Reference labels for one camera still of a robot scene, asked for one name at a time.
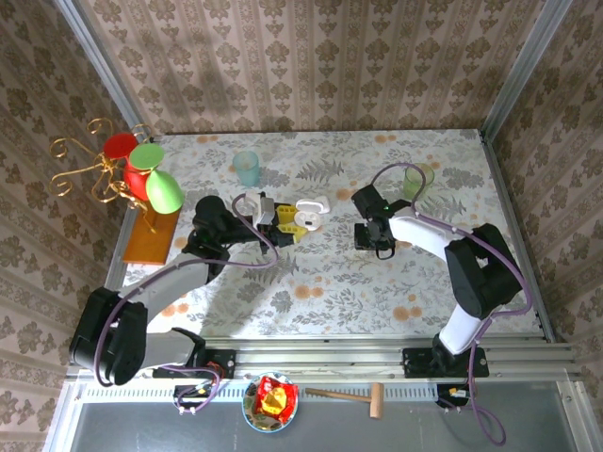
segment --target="floral tablecloth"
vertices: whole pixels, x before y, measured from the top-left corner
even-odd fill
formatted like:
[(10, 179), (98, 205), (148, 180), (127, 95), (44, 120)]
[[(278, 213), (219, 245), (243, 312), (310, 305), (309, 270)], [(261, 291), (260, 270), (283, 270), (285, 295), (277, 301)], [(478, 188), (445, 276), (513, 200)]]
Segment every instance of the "floral tablecloth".
[[(474, 130), (284, 133), (163, 137), (161, 164), (178, 181), (186, 201), (170, 251), (186, 244), (194, 207), (219, 195), (230, 206), (245, 191), (233, 156), (253, 150), (262, 167), (259, 189), (277, 202), (326, 195), (332, 211), (298, 245), (281, 251), (267, 270), (226, 267), (205, 287), (189, 292), (158, 315), (150, 331), (178, 326), (203, 336), (257, 337), (290, 334), (433, 335), (455, 306), (444, 262), (401, 242), (393, 259), (353, 247), (353, 224), (362, 219), (350, 196), (382, 167), (425, 162), (434, 182), (418, 208), (465, 227), (491, 222), (509, 240), (490, 170)], [(382, 176), (377, 188), (389, 201), (401, 198), (402, 169)], [(231, 248), (231, 260), (263, 261), (259, 246)], [(156, 270), (130, 265), (125, 283)], [(517, 296), (510, 307), (524, 302)], [(534, 313), (501, 319), (491, 331), (539, 331)]]

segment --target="gray floor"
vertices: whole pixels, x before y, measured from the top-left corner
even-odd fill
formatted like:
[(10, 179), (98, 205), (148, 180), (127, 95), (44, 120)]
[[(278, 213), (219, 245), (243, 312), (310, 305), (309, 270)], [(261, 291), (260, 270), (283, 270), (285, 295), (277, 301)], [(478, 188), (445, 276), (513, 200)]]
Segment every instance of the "gray floor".
[[(576, 450), (551, 384), (482, 384), (479, 400), (507, 430), (503, 450)], [(249, 428), (238, 403), (213, 403), (194, 417), (169, 404), (87, 405), (73, 444), (78, 452), (501, 450), (487, 442), (471, 412), (443, 414), (431, 403), (399, 402), (386, 403), (376, 421), (363, 403), (308, 401), (288, 428), (273, 434)]]

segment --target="wooden board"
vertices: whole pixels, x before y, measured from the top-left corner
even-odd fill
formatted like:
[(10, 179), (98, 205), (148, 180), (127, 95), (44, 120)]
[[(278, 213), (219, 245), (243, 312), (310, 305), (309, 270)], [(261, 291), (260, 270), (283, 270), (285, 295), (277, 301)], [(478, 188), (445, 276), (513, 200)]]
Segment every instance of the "wooden board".
[(123, 254), (123, 261), (127, 264), (163, 266), (168, 259), (171, 239), (176, 229), (180, 210), (173, 214), (161, 215), (153, 210), (148, 202), (146, 204), (149, 208), (146, 218), (156, 232), (151, 231), (144, 220), (143, 213), (139, 212), (130, 234), (128, 246)]

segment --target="patterned wallpaper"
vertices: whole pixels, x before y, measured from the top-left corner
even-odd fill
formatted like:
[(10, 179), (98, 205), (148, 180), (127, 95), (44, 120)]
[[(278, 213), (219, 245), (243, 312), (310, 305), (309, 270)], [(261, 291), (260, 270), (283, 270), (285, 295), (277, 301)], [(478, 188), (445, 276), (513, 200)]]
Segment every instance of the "patterned wallpaper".
[(41, 450), (91, 288), (104, 282), (122, 209), (74, 180), (66, 198), (50, 177), (81, 167), (52, 159), (55, 137), (79, 137), (115, 105), (52, 2), (0, 2), (0, 450)]
[(495, 149), (603, 426), (603, 2), (575, 0)]
[(479, 128), (544, 0), (81, 0), (159, 133)]

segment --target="toy hammer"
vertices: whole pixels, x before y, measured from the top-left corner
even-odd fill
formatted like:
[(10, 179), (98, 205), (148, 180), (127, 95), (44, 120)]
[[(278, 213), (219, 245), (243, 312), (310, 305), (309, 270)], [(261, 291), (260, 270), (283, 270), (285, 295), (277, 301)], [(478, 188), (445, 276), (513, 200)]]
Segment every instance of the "toy hammer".
[(370, 397), (364, 397), (361, 395), (354, 394), (343, 394), (338, 393), (336, 391), (324, 391), (322, 389), (312, 389), (307, 388), (305, 390), (306, 394), (310, 394), (313, 396), (323, 396), (330, 398), (345, 398), (346, 400), (358, 400), (359, 402), (368, 402), (370, 403), (370, 411), (369, 415), (373, 419), (381, 419), (383, 416), (383, 384), (382, 383), (373, 383), (370, 388)]

